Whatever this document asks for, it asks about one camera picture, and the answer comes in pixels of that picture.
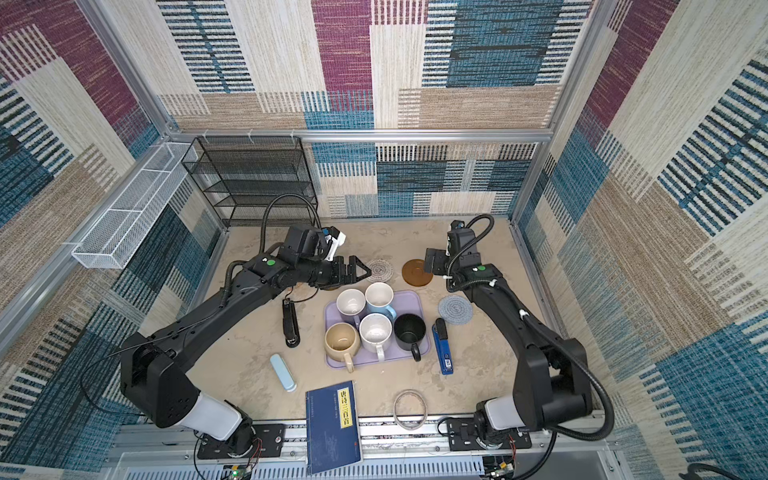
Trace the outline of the brown round coaster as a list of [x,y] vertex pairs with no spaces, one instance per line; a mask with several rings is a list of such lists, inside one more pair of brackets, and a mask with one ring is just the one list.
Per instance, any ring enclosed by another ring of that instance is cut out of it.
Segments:
[[433,274],[425,270],[425,262],[422,259],[408,260],[402,267],[401,276],[407,284],[414,287],[426,286],[433,279]]

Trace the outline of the clear glass coaster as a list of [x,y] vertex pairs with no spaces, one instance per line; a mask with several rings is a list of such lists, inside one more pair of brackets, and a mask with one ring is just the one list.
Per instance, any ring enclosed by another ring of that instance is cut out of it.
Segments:
[[394,269],[390,262],[384,259],[374,259],[367,263],[371,269],[371,275],[367,280],[371,283],[389,282],[394,276]]

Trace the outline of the lilac white mug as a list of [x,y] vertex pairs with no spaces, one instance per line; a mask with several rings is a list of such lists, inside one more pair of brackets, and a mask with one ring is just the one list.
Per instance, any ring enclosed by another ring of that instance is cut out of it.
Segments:
[[346,289],[336,299],[336,308],[341,320],[357,327],[365,315],[367,301],[362,291]]

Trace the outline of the light blue mug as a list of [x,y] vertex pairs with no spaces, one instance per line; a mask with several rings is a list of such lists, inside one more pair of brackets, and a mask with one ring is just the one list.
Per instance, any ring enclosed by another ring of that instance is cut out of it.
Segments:
[[384,282],[374,282],[365,291],[366,312],[368,314],[381,314],[391,322],[397,318],[397,313],[392,306],[394,291]]

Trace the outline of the grey woven round coaster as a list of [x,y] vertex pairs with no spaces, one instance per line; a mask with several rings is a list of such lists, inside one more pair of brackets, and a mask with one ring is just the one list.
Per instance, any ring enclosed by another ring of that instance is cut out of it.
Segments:
[[472,304],[464,297],[449,295],[438,302],[439,317],[451,325],[466,325],[474,315]]

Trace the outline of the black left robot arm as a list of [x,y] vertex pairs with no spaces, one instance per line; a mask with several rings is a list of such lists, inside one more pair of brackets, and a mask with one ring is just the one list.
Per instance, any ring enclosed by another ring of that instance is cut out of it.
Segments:
[[254,257],[232,261],[215,295],[148,337],[132,334],[113,352],[120,363],[120,392],[157,427],[192,429],[218,442],[222,455],[231,458],[254,448],[252,419],[204,393],[187,373],[240,320],[285,290],[300,283],[331,290],[371,276],[371,268],[356,256],[337,255],[343,234],[323,226],[315,207],[309,212],[309,224],[290,227],[283,241],[261,244]]

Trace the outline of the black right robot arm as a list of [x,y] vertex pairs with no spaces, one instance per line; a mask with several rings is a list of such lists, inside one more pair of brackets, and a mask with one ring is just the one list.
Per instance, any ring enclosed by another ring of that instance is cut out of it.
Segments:
[[540,322],[501,271],[482,261],[477,245],[494,224],[490,214],[455,220],[447,246],[429,248],[425,254],[425,271],[444,278],[448,292],[460,292],[479,307],[517,359],[512,393],[476,407],[480,441],[499,444],[509,430],[518,428],[548,430],[580,441],[607,438],[615,426],[615,411],[607,390],[588,368],[584,346]]

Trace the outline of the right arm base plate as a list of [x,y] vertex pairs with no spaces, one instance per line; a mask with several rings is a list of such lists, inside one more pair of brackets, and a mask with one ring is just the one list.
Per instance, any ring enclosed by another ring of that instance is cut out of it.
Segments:
[[437,432],[448,439],[451,451],[530,449],[532,441],[526,431],[496,430],[474,418],[446,416],[438,421]]

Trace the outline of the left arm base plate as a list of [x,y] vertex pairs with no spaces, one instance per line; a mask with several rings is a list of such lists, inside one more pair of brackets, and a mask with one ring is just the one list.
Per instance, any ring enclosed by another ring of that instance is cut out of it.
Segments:
[[279,457],[285,433],[284,424],[248,424],[244,422],[225,440],[202,436],[197,460],[255,459]]

